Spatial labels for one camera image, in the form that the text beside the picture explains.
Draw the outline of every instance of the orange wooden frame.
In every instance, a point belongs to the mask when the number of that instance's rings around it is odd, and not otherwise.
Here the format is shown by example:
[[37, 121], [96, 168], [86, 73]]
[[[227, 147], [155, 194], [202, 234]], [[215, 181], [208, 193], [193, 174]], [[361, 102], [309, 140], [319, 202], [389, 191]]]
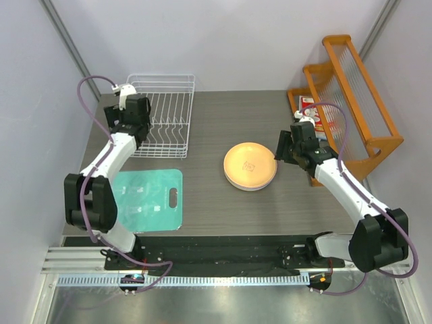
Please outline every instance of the orange wooden frame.
[[[399, 145], [401, 145], [404, 139], [399, 135], [392, 118], [385, 108], [384, 102], [379, 96], [379, 93], [366, 70], [366, 67], [363, 65], [360, 56], [351, 42], [351, 37], [349, 35], [326, 36], [323, 39], [323, 45], [329, 55], [330, 60], [322, 64], [306, 65], [303, 68], [303, 72], [306, 76], [308, 87], [288, 90], [288, 100], [293, 113], [298, 110], [297, 103], [295, 101], [296, 96], [311, 96], [314, 99], [314, 102], [318, 103], [320, 101], [319, 92], [321, 89], [324, 89], [334, 76], [336, 77], [339, 87], [341, 88], [344, 95], [345, 102], [356, 125], [356, 129], [360, 134], [362, 143], [369, 156], [363, 160], [344, 161], [346, 167], [351, 171], [351, 173], [357, 178], [357, 180], [361, 181], [365, 179], [374, 170], [374, 168], [378, 166], [378, 164], [380, 164], [387, 156], [389, 156], [390, 153], [392, 153]], [[384, 119], [390, 136], [372, 136], [367, 122], [363, 117], [361, 108], [358, 105], [354, 92], [351, 89], [348, 79], [342, 69], [339, 57], [335, 52], [335, 46], [343, 46], [349, 49], [382, 118]], [[323, 129], [325, 135], [327, 136], [329, 145], [337, 152], [338, 148], [336, 147], [335, 140], [331, 134], [331, 130], [325, 118], [323, 108], [318, 106], [317, 110], [319, 117], [323, 122]], [[318, 186], [320, 184], [315, 179], [311, 179], [311, 182], [313, 186]]]

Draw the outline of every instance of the yellow plate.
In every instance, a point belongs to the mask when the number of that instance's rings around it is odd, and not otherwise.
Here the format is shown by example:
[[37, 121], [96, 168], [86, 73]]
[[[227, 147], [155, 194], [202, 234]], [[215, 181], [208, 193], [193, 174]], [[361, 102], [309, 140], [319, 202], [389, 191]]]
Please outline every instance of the yellow plate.
[[225, 175], [231, 183], [245, 189], [267, 185], [275, 176], [274, 154], [257, 143], [242, 143], [231, 148], [223, 160]]

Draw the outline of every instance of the cutting board handle hole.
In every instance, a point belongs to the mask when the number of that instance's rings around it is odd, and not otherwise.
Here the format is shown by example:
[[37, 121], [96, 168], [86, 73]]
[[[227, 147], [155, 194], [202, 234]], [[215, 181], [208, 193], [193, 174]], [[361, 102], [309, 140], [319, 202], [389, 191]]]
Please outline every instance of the cutting board handle hole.
[[178, 190], [176, 188], [169, 189], [169, 206], [171, 208], [177, 207]]

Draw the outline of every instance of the wooden rack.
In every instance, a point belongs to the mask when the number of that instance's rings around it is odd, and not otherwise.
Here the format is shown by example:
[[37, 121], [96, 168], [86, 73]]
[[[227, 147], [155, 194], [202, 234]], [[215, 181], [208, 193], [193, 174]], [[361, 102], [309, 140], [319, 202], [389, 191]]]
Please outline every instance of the wooden rack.
[[[298, 110], [296, 97], [309, 96], [314, 102], [337, 103], [352, 124], [348, 154], [344, 163], [361, 181], [365, 179], [404, 139], [399, 135], [384, 102], [349, 35], [326, 36], [323, 45], [329, 61], [306, 65], [303, 68], [308, 82], [306, 88], [288, 91], [292, 112]], [[345, 125], [341, 114], [333, 107], [319, 105], [319, 117], [329, 145], [336, 151], [342, 145]], [[320, 183], [311, 179], [313, 186]]]

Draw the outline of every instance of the tabletop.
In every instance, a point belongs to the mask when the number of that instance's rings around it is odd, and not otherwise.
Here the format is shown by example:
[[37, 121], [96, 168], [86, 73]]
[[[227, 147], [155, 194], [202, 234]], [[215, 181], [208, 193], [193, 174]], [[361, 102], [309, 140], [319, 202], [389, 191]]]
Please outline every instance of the tabletop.
[[[115, 104], [104, 94], [97, 118], [106, 125], [103, 107]], [[354, 230], [348, 214], [324, 187], [311, 187], [297, 165], [278, 163], [264, 189], [234, 188], [223, 172], [223, 158], [241, 142], [274, 151], [280, 130], [292, 123], [285, 91], [196, 92], [185, 159], [129, 158], [122, 170], [179, 169], [183, 173], [183, 224], [155, 235], [316, 234]], [[105, 146], [107, 138], [93, 125], [82, 166]], [[85, 235], [66, 225], [64, 235]]]

